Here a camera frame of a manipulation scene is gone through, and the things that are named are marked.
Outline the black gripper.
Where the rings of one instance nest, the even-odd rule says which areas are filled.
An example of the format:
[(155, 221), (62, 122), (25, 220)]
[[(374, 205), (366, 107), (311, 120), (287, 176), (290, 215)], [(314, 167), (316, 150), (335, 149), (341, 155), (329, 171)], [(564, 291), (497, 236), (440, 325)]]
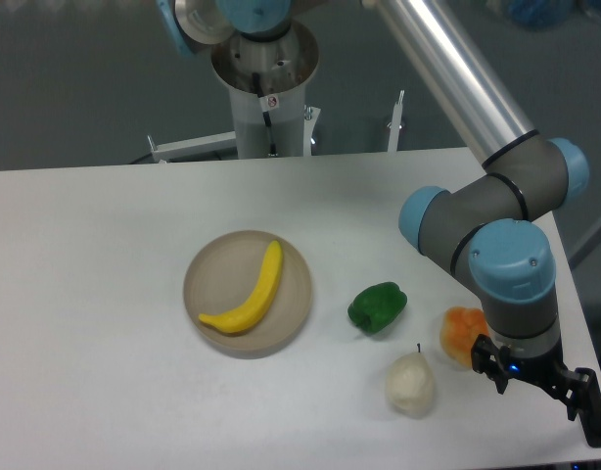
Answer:
[(491, 337), (480, 334), (471, 348), (472, 369), (484, 374), (503, 395), (510, 379), (537, 387), (554, 387), (554, 398), (567, 408), (568, 419), (579, 418), (586, 442), (601, 447), (601, 391), (596, 372), (568, 369), (562, 342), (534, 357), (518, 357), (507, 346), (499, 348)]

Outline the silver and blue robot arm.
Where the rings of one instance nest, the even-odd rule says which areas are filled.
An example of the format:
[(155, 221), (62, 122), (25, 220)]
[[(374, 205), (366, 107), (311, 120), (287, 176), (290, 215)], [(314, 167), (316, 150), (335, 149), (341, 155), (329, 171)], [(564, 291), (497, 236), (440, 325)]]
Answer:
[[(296, 93), (313, 76), (317, 44), (291, 1), (161, 1), (176, 46), (211, 49), (218, 78), (242, 97), (230, 140), (242, 158), (309, 150)], [(601, 447), (595, 373), (563, 361), (555, 261), (535, 221), (576, 198), (589, 179), (583, 152), (545, 139), (525, 117), (440, 1), (377, 1), (374, 8), (481, 163), (457, 192), (428, 186), (404, 203), (398, 227), (422, 255), (483, 304), (487, 335), (475, 371), (504, 391), (516, 379), (562, 402), (590, 446)]]

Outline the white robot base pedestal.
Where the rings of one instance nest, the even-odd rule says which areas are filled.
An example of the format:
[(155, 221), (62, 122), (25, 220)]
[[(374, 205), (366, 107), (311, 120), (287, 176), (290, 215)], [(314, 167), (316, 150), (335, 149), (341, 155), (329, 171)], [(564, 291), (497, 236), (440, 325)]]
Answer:
[(304, 154), (305, 90), (319, 64), (316, 39), (291, 20), (264, 33), (234, 33), (211, 64), (227, 88), (240, 159)]

